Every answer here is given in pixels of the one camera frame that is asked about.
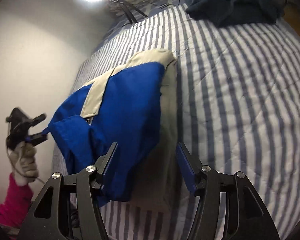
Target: person's arm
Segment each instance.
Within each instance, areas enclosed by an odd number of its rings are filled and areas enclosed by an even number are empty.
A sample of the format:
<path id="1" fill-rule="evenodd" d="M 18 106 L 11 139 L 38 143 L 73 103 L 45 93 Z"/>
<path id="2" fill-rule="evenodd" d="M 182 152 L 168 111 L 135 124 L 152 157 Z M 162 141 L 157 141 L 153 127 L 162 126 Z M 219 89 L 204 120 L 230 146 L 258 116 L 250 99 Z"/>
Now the person's arm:
<path id="1" fill-rule="evenodd" d="M 0 224 L 20 228 L 28 213 L 32 196 L 29 185 L 19 187 L 11 173 L 6 199 L 0 204 Z"/>

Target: mattress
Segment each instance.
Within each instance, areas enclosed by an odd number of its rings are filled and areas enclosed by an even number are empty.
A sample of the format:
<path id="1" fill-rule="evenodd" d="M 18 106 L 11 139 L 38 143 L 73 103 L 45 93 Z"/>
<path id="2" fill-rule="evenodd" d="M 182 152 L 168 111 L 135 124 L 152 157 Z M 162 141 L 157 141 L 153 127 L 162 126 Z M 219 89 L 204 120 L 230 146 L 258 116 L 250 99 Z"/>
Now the mattress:
<path id="1" fill-rule="evenodd" d="M 217 29 L 173 6 L 108 41 L 80 67 L 73 91 L 136 52 L 166 48 L 177 63 L 178 140 L 219 172 L 243 171 L 284 239 L 300 220 L 300 41 L 275 25 Z M 66 175 L 60 151 L 54 171 Z M 186 239 L 198 198 L 176 177 L 171 213 L 111 201 L 101 208 L 109 237 Z M 222 238 L 225 195 L 216 239 Z"/>

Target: hand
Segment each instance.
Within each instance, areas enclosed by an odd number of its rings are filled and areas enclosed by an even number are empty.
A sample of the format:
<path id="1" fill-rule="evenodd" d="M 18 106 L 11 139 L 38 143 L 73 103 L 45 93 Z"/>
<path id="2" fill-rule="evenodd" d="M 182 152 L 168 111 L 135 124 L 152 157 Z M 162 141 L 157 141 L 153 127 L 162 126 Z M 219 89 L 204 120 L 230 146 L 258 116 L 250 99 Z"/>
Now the hand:
<path id="1" fill-rule="evenodd" d="M 12 167 L 13 175 L 18 186 L 24 186 L 34 182 L 39 176 L 34 158 L 35 153 L 36 149 L 30 143 L 21 142 L 10 154 L 9 158 L 15 167 Z"/>

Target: folded dark cloth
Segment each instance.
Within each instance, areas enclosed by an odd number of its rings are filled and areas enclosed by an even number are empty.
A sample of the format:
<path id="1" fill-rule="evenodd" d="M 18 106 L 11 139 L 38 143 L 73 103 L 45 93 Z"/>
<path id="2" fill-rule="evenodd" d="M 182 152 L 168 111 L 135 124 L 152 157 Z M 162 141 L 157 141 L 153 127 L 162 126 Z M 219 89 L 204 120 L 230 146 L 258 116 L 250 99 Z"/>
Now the folded dark cloth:
<path id="1" fill-rule="evenodd" d="M 217 27 L 245 23 L 274 24 L 284 15 L 279 0 L 185 0 L 194 20 L 208 19 Z"/>

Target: person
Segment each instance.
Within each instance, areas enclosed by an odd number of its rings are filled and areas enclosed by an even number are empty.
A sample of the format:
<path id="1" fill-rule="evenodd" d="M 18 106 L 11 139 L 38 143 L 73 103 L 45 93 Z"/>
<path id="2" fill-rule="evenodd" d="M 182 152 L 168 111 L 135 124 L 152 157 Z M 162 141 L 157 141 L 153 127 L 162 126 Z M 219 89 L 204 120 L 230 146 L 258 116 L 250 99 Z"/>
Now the person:
<path id="1" fill-rule="evenodd" d="M 31 204 L 33 192 L 29 183 L 39 176 L 35 153 L 30 143 L 21 142 L 9 155 L 12 173 L 5 201 L 0 204 L 0 226 L 11 239 L 17 237 Z"/>

